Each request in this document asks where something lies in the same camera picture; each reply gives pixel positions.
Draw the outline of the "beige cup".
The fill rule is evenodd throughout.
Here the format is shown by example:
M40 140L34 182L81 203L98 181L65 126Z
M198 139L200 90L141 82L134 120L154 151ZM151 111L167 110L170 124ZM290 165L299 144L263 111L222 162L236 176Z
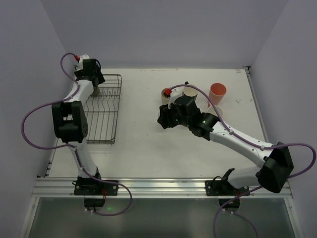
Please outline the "beige cup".
M164 88L161 91L161 102L163 105L168 105L169 100L171 98L172 90L170 88Z

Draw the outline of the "black mug cream inside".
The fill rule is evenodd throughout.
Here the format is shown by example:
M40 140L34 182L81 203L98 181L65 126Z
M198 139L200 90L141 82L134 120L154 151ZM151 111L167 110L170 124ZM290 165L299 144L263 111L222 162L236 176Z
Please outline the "black mug cream inside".
M184 83L186 86L183 87L183 95L186 95L188 97L191 97L194 101L196 100L197 98L197 95L198 95L198 91L192 87L187 87L187 85L190 85L192 86L192 84L189 84L188 81L185 81Z

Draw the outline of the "pink mug with handle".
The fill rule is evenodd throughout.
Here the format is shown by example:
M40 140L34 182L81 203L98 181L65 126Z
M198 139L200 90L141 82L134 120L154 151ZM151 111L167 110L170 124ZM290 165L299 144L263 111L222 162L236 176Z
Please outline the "pink mug with handle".
M223 118L223 110L221 107L217 105L215 105L214 107L213 106L208 107L207 113L212 114L219 118Z

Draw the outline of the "tall salmon pink cup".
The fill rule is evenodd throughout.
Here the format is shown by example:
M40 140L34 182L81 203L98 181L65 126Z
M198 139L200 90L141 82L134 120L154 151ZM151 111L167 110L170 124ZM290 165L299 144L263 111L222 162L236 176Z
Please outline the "tall salmon pink cup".
M221 83L214 83L210 86L209 98L213 102L214 105L218 105L224 95L226 94L227 89Z

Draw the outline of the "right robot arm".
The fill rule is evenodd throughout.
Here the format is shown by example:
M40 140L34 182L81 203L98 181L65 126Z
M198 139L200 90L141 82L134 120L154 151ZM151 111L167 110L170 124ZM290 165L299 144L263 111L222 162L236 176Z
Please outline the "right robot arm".
M253 167L232 168L225 173L221 180L230 188L260 185L270 192L280 193L294 169L289 149L283 143L275 148L245 134L239 139L219 117L201 112L191 97L181 96L170 105L161 105L158 123L164 129L178 125L187 127L195 136L224 145L254 163Z

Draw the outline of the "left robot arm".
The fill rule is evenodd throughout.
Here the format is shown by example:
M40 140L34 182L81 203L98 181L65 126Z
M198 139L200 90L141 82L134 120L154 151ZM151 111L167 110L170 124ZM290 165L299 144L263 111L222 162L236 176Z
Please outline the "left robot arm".
M72 90L62 102L52 104L54 132L69 147L78 169L78 178L100 179L98 167L88 150L89 126L84 107L90 97L99 95L99 85L105 79L97 59L82 55L78 62Z

